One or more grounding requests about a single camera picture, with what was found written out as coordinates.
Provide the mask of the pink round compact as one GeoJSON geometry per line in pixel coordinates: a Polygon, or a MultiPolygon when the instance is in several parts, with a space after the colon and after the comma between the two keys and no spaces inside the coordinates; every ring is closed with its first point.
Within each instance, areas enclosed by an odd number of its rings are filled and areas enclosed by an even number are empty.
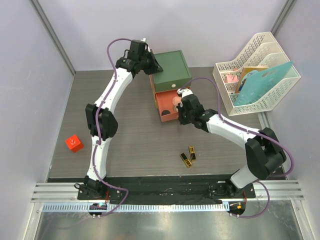
{"type": "Polygon", "coordinates": [[[177,106],[180,102],[181,102],[181,97],[179,97],[179,96],[175,96],[175,97],[172,99],[172,104],[173,104],[174,106],[177,106]]]}

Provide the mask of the green top drawer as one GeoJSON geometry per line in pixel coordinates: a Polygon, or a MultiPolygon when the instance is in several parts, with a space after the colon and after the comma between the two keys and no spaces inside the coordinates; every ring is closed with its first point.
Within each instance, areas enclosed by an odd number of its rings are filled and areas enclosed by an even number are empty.
{"type": "Polygon", "coordinates": [[[154,79],[155,92],[166,92],[171,90],[176,90],[182,88],[190,79],[176,79],[176,80],[166,80],[159,81],[154,79]]]}

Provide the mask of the red drawer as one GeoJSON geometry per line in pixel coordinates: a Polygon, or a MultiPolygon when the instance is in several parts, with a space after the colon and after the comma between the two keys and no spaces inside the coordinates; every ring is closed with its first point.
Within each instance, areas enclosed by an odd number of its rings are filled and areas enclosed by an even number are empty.
{"type": "Polygon", "coordinates": [[[174,106],[176,105],[173,105],[173,102],[172,102],[174,97],[178,97],[177,90],[174,89],[169,91],[156,92],[155,96],[158,103],[158,112],[159,112],[161,122],[177,120],[179,113],[175,112],[174,106]],[[170,114],[162,116],[161,113],[164,110],[170,111],[170,114]]]}

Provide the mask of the gold black lipstick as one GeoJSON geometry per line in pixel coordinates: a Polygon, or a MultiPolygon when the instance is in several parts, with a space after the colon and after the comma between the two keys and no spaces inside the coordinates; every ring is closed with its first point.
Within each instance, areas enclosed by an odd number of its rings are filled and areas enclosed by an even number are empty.
{"type": "Polygon", "coordinates": [[[195,162],[197,160],[195,148],[191,145],[188,147],[190,159],[192,162],[195,162]]]}
{"type": "Polygon", "coordinates": [[[180,158],[182,159],[183,163],[187,168],[190,168],[193,165],[191,160],[186,156],[185,153],[181,153],[180,158]]]}

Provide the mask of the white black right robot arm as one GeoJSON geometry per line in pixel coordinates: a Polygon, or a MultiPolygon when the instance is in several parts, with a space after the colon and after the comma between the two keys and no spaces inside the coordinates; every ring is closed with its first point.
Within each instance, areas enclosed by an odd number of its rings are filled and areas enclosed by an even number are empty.
{"type": "Polygon", "coordinates": [[[192,124],[197,129],[221,136],[245,151],[246,164],[227,178],[224,195],[238,197],[245,187],[257,180],[266,180],[287,160],[272,129],[247,127],[223,117],[218,111],[205,110],[189,89],[178,96],[181,97],[177,106],[180,124],[192,124]]]}

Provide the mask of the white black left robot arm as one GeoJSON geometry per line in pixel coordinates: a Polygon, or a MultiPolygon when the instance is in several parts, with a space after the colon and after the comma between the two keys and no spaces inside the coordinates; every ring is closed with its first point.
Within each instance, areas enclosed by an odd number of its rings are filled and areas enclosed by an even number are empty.
{"type": "Polygon", "coordinates": [[[163,71],[144,38],[131,40],[129,49],[111,66],[113,75],[107,87],[93,104],[85,107],[92,150],[90,166],[79,193],[89,199],[102,199],[110,188],[105,181],[107,156],[111,140],[118,130],[114,112],[124,90],[141,71],[147,75],[163,71]]]}

